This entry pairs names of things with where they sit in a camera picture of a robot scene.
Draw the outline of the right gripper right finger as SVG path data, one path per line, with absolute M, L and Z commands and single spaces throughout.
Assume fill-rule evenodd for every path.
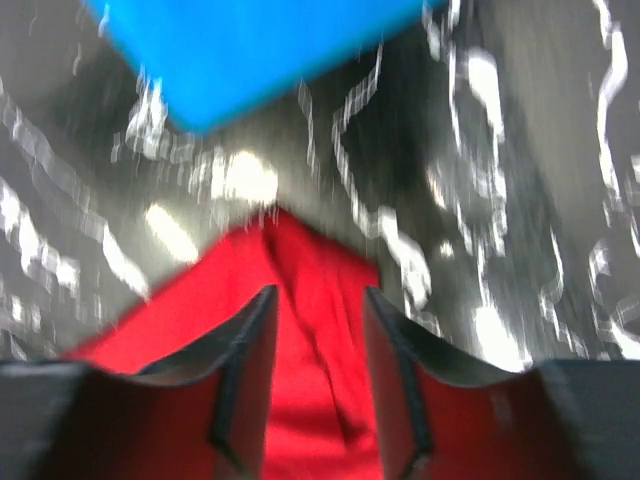
M 635 479 L 639 365 L 501 370 L 406 318 L 374 288 L 364 335 L 388 479 Z

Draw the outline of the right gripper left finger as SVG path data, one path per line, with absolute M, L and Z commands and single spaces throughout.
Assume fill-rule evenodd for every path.
M 257 479 L 278 292 L 135 375 L 84 362 L 1 365 L 5 479 Z

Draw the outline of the red t shirt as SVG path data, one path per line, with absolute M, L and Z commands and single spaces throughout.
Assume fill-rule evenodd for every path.
M 374 266 L 279 211 L 227 233 L 121 323 L 74 357 L 135 373 L 233 316 L 259 290 L 279 291 L 266 429 L 267 479 L 378 479 L 362 296 Z

